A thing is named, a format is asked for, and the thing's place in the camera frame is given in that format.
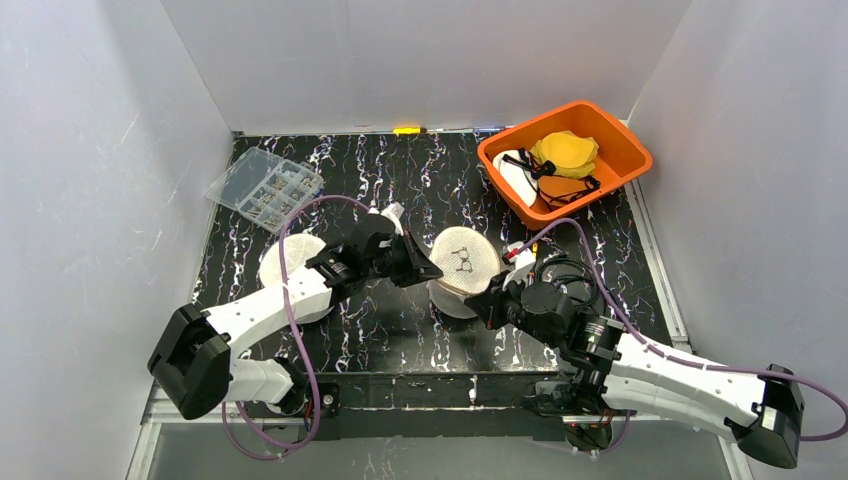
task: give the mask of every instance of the orange plastic container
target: orange plastic container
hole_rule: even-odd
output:
[[[528,207],[495,169],[492,159],[504,150],[529,150],[546,135],[563,130],[571,130],[579,137],[594,137],[598,142],[593,176],[601,188],[559,208],[552,209],[541,198]],[[585,207],[647,172],[653,164],[651,154],[624,124],[585,100],[569,103],[487,138],[477,147],[477,156],[486,168],[489,181],[530,230],[539,230]]]

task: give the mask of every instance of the white disc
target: white disc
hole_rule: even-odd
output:
[[[483,235],[467,227],[451,227],[433,242],[430,261],[444,276],[427,284],[430,300],[451,317],[471,318],[474,311],[462,301],[486,290],[500,273],[501,262],[495,247]]]
[[[501,176],[504,177],[506,183],[512,187],[525,205],[528,207],[533,205],[536,197],[539,195],[537,193],[539,191],[539,181],[530,177],[530,172],[527,172],[518,165],[503,161],[504,155],[509,155],[516,160],[521,158],[518,150],[507,150],[495,155],[492,165],[494,165],[497,171],[501,172]]]
[[[286,237],[286,272],[289,275],[302,267],[307,260],[321,251],[326,243],[318,237],[306,233],[295,233]],[[265,252],[259,262],[259,281],[263,287],[283,283],[280,270],[280,242],[277,241]]]

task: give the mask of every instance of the black marble tabletop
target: black marble tabletop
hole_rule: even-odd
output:
[[[327,194],[380,209],[400,202],[406,209],[402,223],[425,251],[441,230],[456,225],[474,228],[500,249],[531,235],[485,178],[476,153],[483,138],[458,133],[242,137],[234,142],[233,158],[258,146],[312,164],[324,177]],[[356,215],[361,214],[350,206],[328,203],[304,216],[292,232],[338,238]],[[625,311],[644,334],[670,344],[624,192],[614,192],[574,218],[586,229],[604,279]],[[275,241],[238,213],[218,207],[194,301],[206,308],[259,289],[259,262]],[[577,242],[576,232],[561,226],[540,242],[539,258],[567,252],[585,261]],[[313,365],[325,372],[546,371],[558,366],[553,351],[511,326],[489,331],[477,319],[441,314],[424,285],[401,290],[381,281],[366,286],[303,331]],[[288,329],[250,352],[256,359],[274,355],[298,359]]]

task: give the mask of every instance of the yellow object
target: yellow object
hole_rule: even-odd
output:
[[[395,135],[416,135],[418,133],[424,133],[427,130],[421,127],[401,127],[392,130],[392,133]]]
[[[571,131],[551,133],[536,142],[530,150],[536,161],[550,161],[556,166],[554,175],[584,178],[595,171],[598,143],[592,137],[580,138]]]

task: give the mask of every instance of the gray floor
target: gray floor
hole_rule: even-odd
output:
[[[237,436],[257,453],[255,437]],[[525,438],[363,438],[314,442],[283,463],[238,453],[217,424],[165,424],[152,479],[730,479],[718,440],[670,421],[634,422],[625,444],[593,461]]]

